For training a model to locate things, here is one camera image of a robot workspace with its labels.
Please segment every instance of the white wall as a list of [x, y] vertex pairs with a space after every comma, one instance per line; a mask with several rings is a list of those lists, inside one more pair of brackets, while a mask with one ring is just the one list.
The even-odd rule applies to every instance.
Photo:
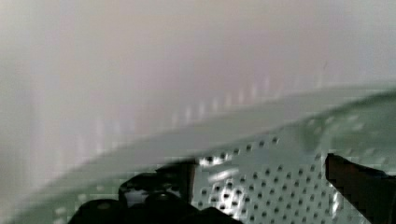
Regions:
[[0, 0], [2, 202], [239, 105], [394, 79], [395, 11], [390, 0]]

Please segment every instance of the perforated metal panel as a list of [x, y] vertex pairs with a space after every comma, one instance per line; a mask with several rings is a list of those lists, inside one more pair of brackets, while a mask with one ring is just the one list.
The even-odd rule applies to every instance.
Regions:
[[[332, 152], [395, 174], [394, 114], [389, 92], [212, 148], [198, 155], [192, 204], [247, 224], [368, 223], [326, 181], [323, 163]], [[66, 223], [88, 200], [117, 199], [120, 184], [135, 174], [56, 195], [9, 223]]]

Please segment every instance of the black object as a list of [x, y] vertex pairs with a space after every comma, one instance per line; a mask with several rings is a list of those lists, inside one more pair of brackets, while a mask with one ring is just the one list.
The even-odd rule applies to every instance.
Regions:
[[195, 165], [195, 160], [181, 161], [164, 166], [155, 173], [137, 175], [120, 186], [119, 200], [125, 207], [131, 207], [143, 203], [152, 193], [167, 191], [190, 202]]
[[137, 203], [125, 211], [122, 224], [151, 224], [152, 221], [149, 210], [143, 203]]
[[123, 216], [121, 203], [104, 199], [84, 203], [74, 214], [69, 224], [115, 224]]
[[199, 212], [198, 209], [184, 202], [169, 192], [158, 192], [149, 195], [146, 207], [158, 223], [175, 223], [180, 218]]
[[180, 193], [181, 200], [190, 203], [196, 165], [196, 159], [180, 161], [158, 169], [157, 173], [172, 178], [173, 188]]
[[177, 224], [242, 224], [214, 207], [182, 218]]
[[396, 179], [340, 156], [326, 158], [326, 179], [373, 224], [396, 224]]
[[137, 175], [120, 186], [119, 200], [84, 203], [69, 224], [242, 224], [216, 208], [191, 205], [195, 160]]

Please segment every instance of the circular hole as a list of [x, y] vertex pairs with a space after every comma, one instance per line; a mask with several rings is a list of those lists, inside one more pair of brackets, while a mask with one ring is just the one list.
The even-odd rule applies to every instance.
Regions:
[[107, 210], [107, 209], [109, 209], [110, 208], [110, 203], [99, 203], [98, 205], [97, 205], [97, 208], [99, 209], [99, 210]]
[[273, 143], [274, 143], [274, 144], [277, 144], [278, 142], [279, 142], [279, 139], [278, 139], [277, 137], [274, 137], [274, 138], [273, 138]]
[[207, 162], [212, 163], [213, 162], [213, 157], [206, 157], [205, 158]]

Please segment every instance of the curved edge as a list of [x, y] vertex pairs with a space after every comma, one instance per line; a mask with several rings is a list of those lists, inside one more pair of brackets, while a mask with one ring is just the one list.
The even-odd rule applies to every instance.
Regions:
[[11, 219], [32, 206], [45, 203], [53, 195], [80, 189], [114, 174], [125, 174], [174, 157], [188, 157], [237, 139], [249, 137], [312, 117], [330, 108], [349, 104], [374, 94], [392, 91], [395, 82], [361, 87], [332, 88], [293, 95], [277, 101], [254, 105], [188, 127], [141, 139], [128, 147], [106, 154], [62, 176], [43, 189], [16, 203], [5, 214]]

